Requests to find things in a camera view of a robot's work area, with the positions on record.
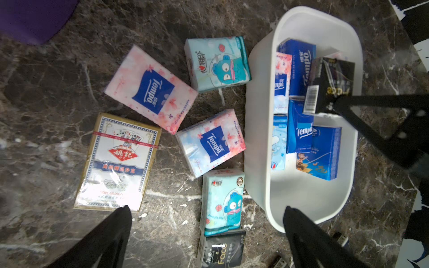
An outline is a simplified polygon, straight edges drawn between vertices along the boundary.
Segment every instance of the barcode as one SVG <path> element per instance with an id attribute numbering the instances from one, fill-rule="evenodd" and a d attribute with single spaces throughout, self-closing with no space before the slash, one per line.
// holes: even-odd
<path id="1" fill-rule="evenodd" d="M 307 95 L 305 96 L 305 103 L 304 103 L 304 110 L 303 110 L 304 114 L 316 113 L 318 93 L 319 93 L 319 85 L 309 86 L 307 88 Z"/>

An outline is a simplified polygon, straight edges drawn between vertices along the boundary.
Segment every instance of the blue tissue box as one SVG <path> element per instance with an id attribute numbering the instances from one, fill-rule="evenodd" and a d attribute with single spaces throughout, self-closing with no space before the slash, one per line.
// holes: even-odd
<path id="1" fill-rule="evenodd" d="M 311 150 L 314 116 L 302 114 L 303 108 L 303 100 L 289 100 L 287 154 L 309 153 Z"/>
<path id="2" fill-rule="evenodd" d="M 278 52 L 292 55 L 289 96 L 305 96 L 316 45 L 290 39 L 278 46 Z"/>
<path id="3" fill-rule="evenodd" d="M 314 126 L 311 152 L 298 154 L 296 168 L 318 178 L 337 178 L 341 128 Z"/>
<path id="4" fill-rule="evenodd" d="M 272 129 L 271 168 L 284 170 L 286 161 L 287 116 L 275 115 Z"/>

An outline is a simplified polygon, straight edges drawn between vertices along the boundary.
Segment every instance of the black tissue pack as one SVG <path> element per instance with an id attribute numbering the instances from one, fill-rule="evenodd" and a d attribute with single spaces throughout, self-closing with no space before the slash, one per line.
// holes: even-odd
<path id="1" fill-rule="evenodd" d="M 332 108 L 339 96 L 353 94 L 354 63 L 316 58 L 311 63 L 303 114 L 338 114 Z"/>

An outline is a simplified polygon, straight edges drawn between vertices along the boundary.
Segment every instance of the gold border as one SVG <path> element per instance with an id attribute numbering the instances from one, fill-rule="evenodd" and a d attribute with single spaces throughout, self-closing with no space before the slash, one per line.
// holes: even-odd
<path id="1" fill-rule="evenodd" d="M 93 130 L 94 132 L 97 132 L 98 129 L 100 128 L 101 119 L 103 117 L 106 117 L 106 118 L 113 119 L 113 120 L 116 120 L 116 121 L 120 121 L 120 122 L 124 122 L 124 123 L 128 123 L 128 124 L 132 124 L 132 125 L 135 125 L 135 126 L 144 127 L 144 128 L 147 128 L 147 129 L 151 129 L 151 130 L 157 131 L 157 137 L 155 139 L 155 145 L 159 144 L 159 141 L 161 139 L 161 133 L 162 133 L 162 129 L 160 127 L 149 126 L 149 125 L 146 125 L 146 124 L 143 124 L 143 123 L 131 120 L 131 119 L 122 118 L 122 117 L 119 117 L 119 116 L 116 116 L 116 115 L 107 114 L 107 113 L 99 113 L 98 114 L 97 120 L 95 122 L 94 130 Z M 85 167 L 84 167 L 83 172 L 82 172 L 82 177 L 81 177 L 81 181 L 80 181 L 78 190 L 76 192 L 75 204 L 74 204 L 73 208 L 76 208 L 76 209 L 88 209 L 88 210 L 101 210 L 101 211 L 113 211 L 116 208 L 112 208 L 112 207 L 98 207 L 98 206 L 84 206 L 84 205 L 78 205 L 78 204 L 76 204 L 77 197 L 78 197 L 79 193 L 82 190 L 82 184 L 83 184 L 83 182 L 85 180 L 85 177 L 86 177 L 86 175 L 88 173 L 89 164 L 91 162 L 91 155 L 92 155 L 92 153 L 94 151 L 96 139 L 97 139 L 97 137 L 95 135 L 92 135 L 91 142 L 89 144 L 88 153 L 87 153 L 87 156 L 86 156 Z M 141 190 L 141 193 L 142 193 L 142 202 L 140 203 L 139 209 L 137 211 L 139 211 L 142 208 L 143 199 L 145 197 L 146 186 L 148 184 L 149 176 L 150 176 L 151 169 L 152 169 L 152 164 L 155 161 L 155 154 L 156 154 L 156 152 L 157 152 L 157 149 L 153 148 L 152 155 L 151 155 L 151 158 L 149 160 L 148 170 L 146 172 L 146 177 L 144 178 L 143 187 L 142 187 L 142 190 Z"/>

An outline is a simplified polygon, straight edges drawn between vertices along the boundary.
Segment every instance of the black object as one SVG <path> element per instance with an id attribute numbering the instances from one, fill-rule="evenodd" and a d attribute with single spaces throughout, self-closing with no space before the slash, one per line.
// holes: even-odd
<path id="1" fill-rule="evenodd" d="M 354 63 L 320 57 L 311 63 L 304 114 L 337 114 L 332 105 L 338 96 L 353 95 Z"/>
<path id="2" fill-rule="evenodd" d="M 131 211 L 118 208 L 47 268 L 120 268 L 131 230 Z"/>
<path id="3" fill-rule="evenodd" d="M 289 268 L 289 266 L 282 257 L 277 256 L 269 268 Z"/>
<path id="4" fill-rule="evenodd" d="M 230 230 L 224 233 L 205 236 L 201 232 L 197 255 L 197 267 L 225 268 L 240 266 L 246 231 Z"/>
<path id="5" fill-rule="evenodd" d="M 296 268 L 368 268 L 298 209 L 286 207 L 283 224 Z"/>
<path id="6" fill-rule="evenodd" d="M 350 110 L 361 105 L 406 108 L 410 114 L 390 138 L 384 139 Z M 390 160 L 421 178 L 429 178 L 429 95 L 339 96 L 333 108 Z"/>

